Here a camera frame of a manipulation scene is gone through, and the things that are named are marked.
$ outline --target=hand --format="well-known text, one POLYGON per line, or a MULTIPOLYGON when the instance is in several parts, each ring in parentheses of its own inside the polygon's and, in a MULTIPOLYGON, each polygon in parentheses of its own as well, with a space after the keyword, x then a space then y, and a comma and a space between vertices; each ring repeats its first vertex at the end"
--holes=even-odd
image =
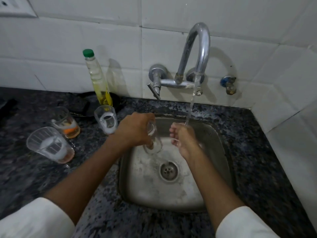
POLYGON ((190 148, 196 145, 199 146, 194 129, 185 126, 183 123, 173 123, 170 132, 170 137, 178 140, 172 140, 172 144, 178 147, 181 156, 188 161, 191 156, 190 148))
POLYGON ((152 120, 155 122, 153 113, 139 114, 134 112, 127 115, 119 124, 114 133, 120 144, 126 148, 132 148, 139 145, 152 145, 151 138, 147 135, 147 124, 152 120))

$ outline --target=drain strainer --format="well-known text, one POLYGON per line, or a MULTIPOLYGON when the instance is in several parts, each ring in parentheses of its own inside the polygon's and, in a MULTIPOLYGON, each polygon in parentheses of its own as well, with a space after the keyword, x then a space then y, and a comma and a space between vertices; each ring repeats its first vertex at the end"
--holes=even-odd
POLYGON ((161 177, 166 181, 174 181, 178 176, 178 167, 171 161, 161 165, 161 177))

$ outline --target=yellow liquid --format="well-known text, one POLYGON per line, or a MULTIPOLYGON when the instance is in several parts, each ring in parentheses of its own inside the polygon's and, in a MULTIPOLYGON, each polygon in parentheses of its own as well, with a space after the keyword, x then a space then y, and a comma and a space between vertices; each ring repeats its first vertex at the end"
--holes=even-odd
POLYGON ((112 98, 108 91, 108 88, 103 80, 92 80, 93 82, 93 89, 96 92, 98 101, 101 105, 110 105, 112 106, 112 98))

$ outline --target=running water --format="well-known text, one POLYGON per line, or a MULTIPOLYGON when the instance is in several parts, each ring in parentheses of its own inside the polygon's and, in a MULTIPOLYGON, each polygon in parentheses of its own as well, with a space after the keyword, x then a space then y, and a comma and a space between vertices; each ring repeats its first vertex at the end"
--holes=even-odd
POLYGON ((189 125, 189 119, 190 119, 190 117, 192 115, 192 109, 193 109, 193 105, 194 105, 194 101, 195 101, 197 88, 198 88, 198 86, 200 84, 200 78, 201 78, 200 75, 196 75, 196 77, 195 77, 194 92, 193 92, 193 96, 192 96, 192 100, 191 100, 191 105, 189 106, 188 114, 187 114, 187 117, 186 117, 186 122, 185 122, 186 126, 189 125))

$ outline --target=forearm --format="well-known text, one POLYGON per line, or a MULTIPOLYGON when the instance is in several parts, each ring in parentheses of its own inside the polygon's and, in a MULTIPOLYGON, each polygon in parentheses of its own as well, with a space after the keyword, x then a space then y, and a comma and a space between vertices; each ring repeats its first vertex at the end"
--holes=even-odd
POLYGON ((116 159, 127 150, 117 137, 109 136, 91 158, 49 190, 44 197, 58 205, 77 224, 98 185, 116 159))
POLYGON ((224 217, 244 203, 225 183, 198 145, 190 148, 190 157, 188 166, 204 199, 213 227, 217 230, 224 217))

